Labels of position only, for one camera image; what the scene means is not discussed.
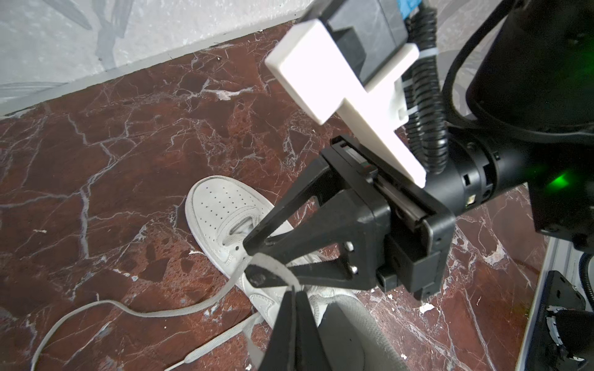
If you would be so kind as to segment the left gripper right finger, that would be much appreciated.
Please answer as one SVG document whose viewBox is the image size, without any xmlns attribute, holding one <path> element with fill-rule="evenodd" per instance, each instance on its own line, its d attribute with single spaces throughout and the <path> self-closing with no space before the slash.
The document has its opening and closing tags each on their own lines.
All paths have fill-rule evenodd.
<svg viewBox="0 0 594 371">
<path fill-rule="evenodd" d="M 298 292 L 296 303 L 295 370 L 331 371 L 308 296 Z"/>
</svg>

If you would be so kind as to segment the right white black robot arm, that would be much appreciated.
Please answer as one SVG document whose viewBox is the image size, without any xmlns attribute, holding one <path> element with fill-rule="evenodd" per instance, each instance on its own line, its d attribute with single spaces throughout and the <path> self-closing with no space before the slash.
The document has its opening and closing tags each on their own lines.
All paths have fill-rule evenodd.
<svg viewBox="0 0 594 371">
<path fill-rule="evenodd" d="M 315 1 L 266 66 L 338 136 L 244 240 L 302 284 L 418 300 L 442 284 L 456 218 L 527 184 L 535 230 L 593 251 L 593 4 L 503 1 L 447 76 L 427 2 Z"/>
</svg>

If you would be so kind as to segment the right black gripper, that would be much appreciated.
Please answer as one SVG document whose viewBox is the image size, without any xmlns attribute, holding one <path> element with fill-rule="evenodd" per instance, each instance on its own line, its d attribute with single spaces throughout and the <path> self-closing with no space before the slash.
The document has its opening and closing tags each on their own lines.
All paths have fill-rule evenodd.
<svg viewBox="0 0 594 371">
<path fill-rule="evenodd" d="M 331 145 L 377 191 L 339 192 L 334 168 L 320 155 L 244 239 L 247 253 L 290 264 L 336 244 L 337 259 L 289 270 L 307 285 L 369 290 L 378 280 L 384 291 L 402 285 L 418 301 L 439 292 L 456 218 L 497 194 L 496 150 L 475 135 L 455 136 L 445 170 L 429 175 L 421 189 L 353 138 L 337 136 Z M 310 199 L 321 207 L 294 230 L 272 236 Z"/>
</svg>

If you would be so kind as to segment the white sneaker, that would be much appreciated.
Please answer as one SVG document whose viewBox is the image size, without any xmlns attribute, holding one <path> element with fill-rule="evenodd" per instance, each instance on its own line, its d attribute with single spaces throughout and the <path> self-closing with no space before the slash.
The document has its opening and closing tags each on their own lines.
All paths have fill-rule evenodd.
<svg viewBox="0 0 594 371">
<path fill-rule="evenodd" d="M 210 262 L 228 278 L 248 256 L 244 238 L 272 208 L 273 205 L 252 187 L 224 176 L 201 179 L 190 189 L 185 205 L 188 226 L 196 242 Z M 407 368 L 353 291 L 309 286 L 306 293 L 318 324 L 331 305 L 346 312 L 348 322 L 363 337 L 364 369 Z"/>
</svg>

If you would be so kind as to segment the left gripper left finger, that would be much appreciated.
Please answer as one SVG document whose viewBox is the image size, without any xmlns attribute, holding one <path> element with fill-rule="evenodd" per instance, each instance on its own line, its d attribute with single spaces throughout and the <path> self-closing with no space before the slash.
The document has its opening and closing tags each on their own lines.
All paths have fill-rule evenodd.
<svg viewBox="0 0 594 371">
<path fill-rule="evenodd" d="M 287 291 L 259 371 L 288 371 L 295 366 L 295 291 Z"/>
</svg>

